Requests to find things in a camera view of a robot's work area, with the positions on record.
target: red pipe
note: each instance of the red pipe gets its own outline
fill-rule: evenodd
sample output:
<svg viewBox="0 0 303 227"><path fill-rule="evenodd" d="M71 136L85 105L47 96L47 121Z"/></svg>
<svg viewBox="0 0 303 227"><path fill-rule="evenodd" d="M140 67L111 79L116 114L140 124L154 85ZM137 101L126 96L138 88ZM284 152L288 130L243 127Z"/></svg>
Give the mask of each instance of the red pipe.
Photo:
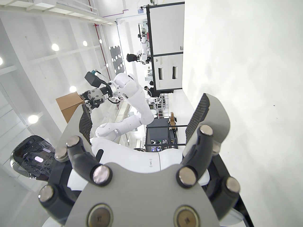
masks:
<svg viewBox="0 0 303 227"><path fill-rule="evenodd" d="M100 38L99 38L99 34L98 34L98 30L97 30L97 24L95 24L94 23L94 26L95 26L95 28L96 28L96 32L97 32L97 36L98 36L98 40L100 40ZM104 56L104 52L103 52L103 49L102 49L102 45L101 45L101 43L100 43L100 48L101 48L101 51L102 51L102 55L103 55L103 59L104 59L104 63L105 63L105 66L106 66L106 60L105 60L105 56ZM106 70L107 70L107 73L108 73L108 78L109 78L109 80L111 80L111 77L110 77L110 75L109 75L109 71L108 71L108 68L106 67Z"/></svg>

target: black cable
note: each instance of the black cable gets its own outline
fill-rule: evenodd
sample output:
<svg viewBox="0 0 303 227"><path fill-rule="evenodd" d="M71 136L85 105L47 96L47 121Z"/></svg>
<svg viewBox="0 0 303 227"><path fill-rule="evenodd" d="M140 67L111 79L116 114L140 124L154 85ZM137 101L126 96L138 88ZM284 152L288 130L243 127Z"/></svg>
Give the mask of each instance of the black cable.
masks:
<svg viewBox="0 0 303 227"><path fill-rule="evenodd" d="M113 102L113 101L111 101L109 98L108 98L108 100L109 100L111 103L113 103L113 104L119 104L119 103L120 103L120 101L118 101L118 102Z"/></svg>

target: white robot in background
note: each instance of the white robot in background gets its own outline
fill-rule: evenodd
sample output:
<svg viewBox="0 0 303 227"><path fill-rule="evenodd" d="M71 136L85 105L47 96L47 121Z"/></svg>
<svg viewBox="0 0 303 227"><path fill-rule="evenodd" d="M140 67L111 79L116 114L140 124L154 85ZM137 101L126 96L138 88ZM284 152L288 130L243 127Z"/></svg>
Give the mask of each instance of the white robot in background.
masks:
<svg viewBox="0 0 303 227"><path fill-rule="evenodd" d="M139 61L143 65L148 64L151 60L149 49L147 47L147 40L145 36L138 35L140 38L140 45L141 45L141 50L137 52L137 55L135 54L127 54L126 60L128 62L132 61Z"/></svg>
<svg viewBox="0 0 303 227"><path fill-rule="evenodd" d="M133 75L117 74L113 81L108 82L114 97L123 97L138 112L117 123L105 123L96 129L96 138L91 138L92 152L96 156L102 149L100 163L114 162L125 169L137 173L153 173L166 169L182 161L183 153L180 149L166 149L161 152L139 152L129 147L120 146L114 141L121 135L132 131L140 125L148 125L154 120L145 98L143 89ZM201 186L209 182L206 171L199 180ZM88 182L72 170L68 187L71 190L83 190Z"/></svg>

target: metal screw head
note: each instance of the metal screw head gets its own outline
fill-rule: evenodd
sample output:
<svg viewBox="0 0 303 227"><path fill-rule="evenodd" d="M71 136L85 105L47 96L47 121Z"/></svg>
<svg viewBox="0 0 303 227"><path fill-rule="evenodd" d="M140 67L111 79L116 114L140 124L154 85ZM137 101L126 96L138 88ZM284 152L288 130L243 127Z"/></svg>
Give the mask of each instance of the metal screw head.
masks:
<svg viewBox="0 0 303 227"><path fill-rule="evenodd" d="M38 198L41 203L44 203L52 198L54 189L50 185L45 185L39 192Z"/></svg>
<svg viewBox="0 0 303 227"><path fill-rule="evenodd" d="M105 204L98 204L93 207L87 218L89 227L110 227L112 222L112 210Z"/></svg>
<svg viewBox="0 0 303 227"><path fill-rule="evenodd" d="M75 146L76 144L78 144L79 141L80 141L79 136L77 136L77 135L71 136L71 137L69 138L69 140L67 141L66 146L67 146L67 147L73 147L73 146Z"/></svg>
<svg viewBox="0 0 303 227"><path fill-rule="evenodd" d="M180 179L181 183L183 185L185 185L186 187L193 186L197 181L195 173L193 172L192 169L190 169L188 167L182 167L179 170L179 179Z"/></svg>
<svg viewBox="0 0 303 227"><path fill-rule="evenodd" d="M107 166L100 165L94 170L93 181L96 184L103 184L109 179L109 176L109 168Z"/></svg>
<svg viewBox="0 0 303 227"><path fill-rule="evenodd" d="M226 180L226 187L229 191L239 193L240 192L240 184L237 179L233 177L229 177Z"/></svg>
<svg viewBox="0 0 303 227"><path fill-rule="evenodd" d="M175 227L198 227L198 214L192 207L183 205L174 213L174 225Z"/></svg>
<svg viewBox="0 0 303 227"><path fill-rule="evenodd" d="M67 156L66 147L58 147L56 148L55 158L56 159L64 159Z"/></svg>
<svg viewBox="0 0 303 227"><path fill-rule="evenodd" d="M202 126L200 126L200 131L201 131L201 133L203 133L203 134L205 134L207 136L211 136L214 133L213 130L212 130L212 128L210 126L208 126L208 125L202 125Z"/></svg>
<svg viewBox="0 0 303 227"><path fill-rule="evenodd" d="M216 143L212 144L212 154L214 156L218 155L220 152L220 146L218 146Z"/></svg>

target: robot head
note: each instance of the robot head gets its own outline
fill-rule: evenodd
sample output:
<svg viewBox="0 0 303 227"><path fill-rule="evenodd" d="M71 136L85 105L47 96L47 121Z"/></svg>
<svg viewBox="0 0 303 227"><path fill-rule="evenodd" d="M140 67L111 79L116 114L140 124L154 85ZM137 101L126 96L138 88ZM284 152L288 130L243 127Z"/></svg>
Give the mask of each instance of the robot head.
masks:
<svg viewBox="0 0 303 227"><path fill-rule="evenodd" d="M55 148L43 138L33 135L21 142L10 157L11 167L19 174L48 181L54 166Z"/></svg>
<svg viewBox="0 0 303 227"><path fill-rule="evenodd" d="M128 62L137 61L138 60L138 56L135 55L135 54L127 54L126 60Z"/></svg>

